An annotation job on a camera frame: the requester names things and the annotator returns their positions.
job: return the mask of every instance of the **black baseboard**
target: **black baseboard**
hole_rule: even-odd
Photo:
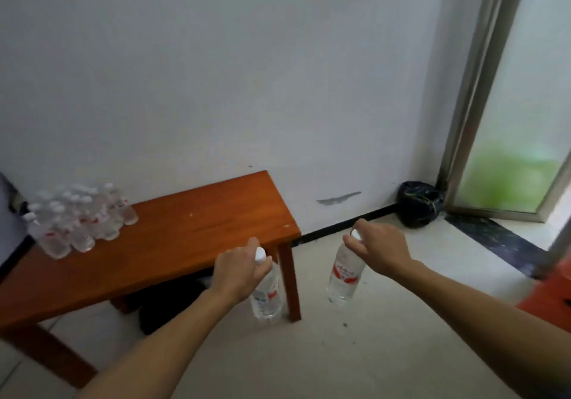
[[[26,236],[22,242],[16,247],[16,250],[0,265],[0,283],[8,275],[12,268],[18,264],[19,260],[32,248],[35,244],[34,239],[31,236]]]
[[[392,204],[386,206],[381,209],[376,209],[375,211],[371,211],[370,213],[359,215],[358,217],[350,218],[349,220],[342,221],[340,223],[327,226],[323,229],[314,230],[313,232],[309,232],[309,234],[302,235],[296,240],[293,240],[291,243],[292,247],[299,246],[300,244],[305,244],[307,242],[317,240],[318,238],[326,237],[331,235],[332,233],[341,232],[343,229],[348,229],[354,225],[354,223],[360,219],[364,218],[365,220],[374,220],[375,218],[383,217],[384,215],[389,215],[396,212],[396,204]]]

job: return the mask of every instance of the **wall scuff mark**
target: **wall scuff mark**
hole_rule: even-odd
[[[331,199],[321,199],[321,200],[318,200],[316,202],[318,204],[322,204],[325,206],[337,205],[337,204],[340,204],[342,202],[345,202],[350,197],[357,196],[358,194],[361,194],[361,192],[353,192],[353,193],[345,194],[345,195],[339,196],[339,197],[332,197]]]

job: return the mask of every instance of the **cluster of water bottles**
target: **cluster of water bottles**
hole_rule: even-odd
[[[361,240],[355,229],[351,231],[351,236]],[[266,252],[258,247],[256,263],[261,265],[265,258]],[[341,243],[327,285],[329,300],[340,306],[345,305],[353,297],[364,269],[365,262]],[[262,321],[273,323],[281,317],[283,295],[279,286],[279,267],[276,264],[252,293],[250,302],[254,316]]]
[[[42,190],[28,204],[28,234],[50,257],[61,259],[73,249],[90,251],[95,241],[114,240],[119,229],[139,220],[121,191],[108,182],[100,188],[74,184],[52,194]]]

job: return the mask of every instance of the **forearm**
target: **forearm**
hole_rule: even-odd
[[[519,394],[571,387],[571,334],[420,262],[395,280],[428,304]]]
[[[166,399],[232,302],[207,290],[82,390],[80,399]]]

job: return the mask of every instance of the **frosted glass panel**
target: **frosted glass panel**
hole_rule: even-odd
[[[571,0],[521,0],[456,206],[534,213],[571,150]]]

